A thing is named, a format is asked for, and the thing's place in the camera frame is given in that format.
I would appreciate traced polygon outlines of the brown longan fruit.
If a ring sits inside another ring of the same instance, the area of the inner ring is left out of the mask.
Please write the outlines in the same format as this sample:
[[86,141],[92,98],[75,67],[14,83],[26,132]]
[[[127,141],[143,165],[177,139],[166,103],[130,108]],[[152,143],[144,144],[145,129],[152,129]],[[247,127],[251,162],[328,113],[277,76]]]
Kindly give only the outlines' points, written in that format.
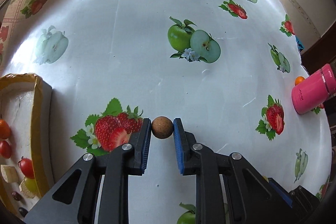
[[167,117],[159,116],[153,120],[151,131],[156,138],[167,139],[173,134],[173,122]]

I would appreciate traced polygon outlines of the fruit-print plastic tablecloth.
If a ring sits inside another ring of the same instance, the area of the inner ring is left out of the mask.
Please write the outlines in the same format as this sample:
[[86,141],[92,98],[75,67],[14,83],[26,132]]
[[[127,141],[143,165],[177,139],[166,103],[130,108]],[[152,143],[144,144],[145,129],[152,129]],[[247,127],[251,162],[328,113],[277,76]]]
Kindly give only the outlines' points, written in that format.
[[52,87],[55,180],[86,150],[87,118],[112,105],[181,118],[213,151],[239,152],[286,190],[322,198],[331,133],[324,111],[292,105],[307,73],[280,31],[285,15],[280,0],[13,0],[3,71]]

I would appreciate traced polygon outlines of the yellow-rimmed white foam tray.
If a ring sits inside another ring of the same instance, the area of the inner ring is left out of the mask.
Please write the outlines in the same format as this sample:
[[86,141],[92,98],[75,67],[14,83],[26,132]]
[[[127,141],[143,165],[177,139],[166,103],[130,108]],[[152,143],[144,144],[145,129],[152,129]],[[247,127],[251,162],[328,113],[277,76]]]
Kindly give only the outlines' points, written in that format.
[[[1,158],[1,165],[14,166],[19,181],[7,183],[1,175],[1,202],[13,215],[22,219],[19,207],[30,210],[54,185],[49,144],[49,117],[52,88],[35,74],[8,74],[1,77],[1,118],[11,129],[7,143],[11,158]],[[38,192],[33,199],[24,197],[19,184],[25,175],[18,167],[22,157],[32,160]],[[22,196],[13,199],[11,192]]]

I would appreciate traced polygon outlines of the red cherry tomato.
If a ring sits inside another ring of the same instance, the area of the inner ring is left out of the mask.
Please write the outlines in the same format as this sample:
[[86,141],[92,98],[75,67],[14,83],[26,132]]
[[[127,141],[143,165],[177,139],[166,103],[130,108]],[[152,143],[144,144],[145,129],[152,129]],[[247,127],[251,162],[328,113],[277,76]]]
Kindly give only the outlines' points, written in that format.
[[2,140],[0,142],[0,154],[5,159],[11,158],[12,155],[11,145],[9,145],[9,143],[7,143],[7,141],[5,140]]
[[21,172],[30,179],[34,179],[34,170],[33,170],[33,162],[31,159],[22,157],[20,161],[18,161],[18,167]]

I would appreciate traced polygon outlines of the dark purple plum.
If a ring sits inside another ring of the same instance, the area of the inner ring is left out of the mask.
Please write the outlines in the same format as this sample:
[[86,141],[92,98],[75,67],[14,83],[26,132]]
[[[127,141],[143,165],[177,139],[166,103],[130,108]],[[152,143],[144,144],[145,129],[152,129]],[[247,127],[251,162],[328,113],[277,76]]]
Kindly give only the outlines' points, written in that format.
[[28,214],[28,210],[26,210],[24,207],[19,207],[19,213],[24,218]]

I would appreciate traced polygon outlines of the pink thermos bottle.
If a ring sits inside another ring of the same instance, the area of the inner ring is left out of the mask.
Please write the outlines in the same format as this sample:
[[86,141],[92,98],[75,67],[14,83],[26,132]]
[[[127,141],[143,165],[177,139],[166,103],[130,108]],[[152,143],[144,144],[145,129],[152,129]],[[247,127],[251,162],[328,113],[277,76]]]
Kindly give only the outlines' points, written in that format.
[[291,90],[291,100],[298,114],[305,114],[335,95],[335,69],[325,64]]

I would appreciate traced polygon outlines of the orange tangerine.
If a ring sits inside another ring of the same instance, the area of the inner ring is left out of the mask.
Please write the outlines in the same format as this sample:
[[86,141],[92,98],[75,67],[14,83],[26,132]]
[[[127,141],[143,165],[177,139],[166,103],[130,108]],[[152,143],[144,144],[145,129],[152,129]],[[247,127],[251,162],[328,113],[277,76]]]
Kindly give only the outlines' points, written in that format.
[[0,138],[8,139],[11,136],[11,129],[4,119],[0,119]]

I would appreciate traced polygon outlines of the dried red date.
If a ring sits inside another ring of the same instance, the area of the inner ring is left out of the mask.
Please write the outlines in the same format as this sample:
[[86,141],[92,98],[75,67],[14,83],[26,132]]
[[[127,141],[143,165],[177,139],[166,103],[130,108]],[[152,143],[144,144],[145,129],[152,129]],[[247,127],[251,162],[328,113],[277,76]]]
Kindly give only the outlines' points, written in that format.
[[22,196],[16,191],[11,192],[11,195],[12,195],[13,199],[16,200],[16,201],[21,201],[22,200]]

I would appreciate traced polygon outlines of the green grape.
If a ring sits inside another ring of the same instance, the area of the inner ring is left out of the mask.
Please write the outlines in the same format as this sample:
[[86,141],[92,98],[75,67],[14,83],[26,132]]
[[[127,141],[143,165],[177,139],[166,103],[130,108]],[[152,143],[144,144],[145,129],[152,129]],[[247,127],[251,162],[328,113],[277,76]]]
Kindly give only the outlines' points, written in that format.
[[37,183],[33,178],[24,177],[23,179],[26,188],[33,194],[37,194],[38,188]]

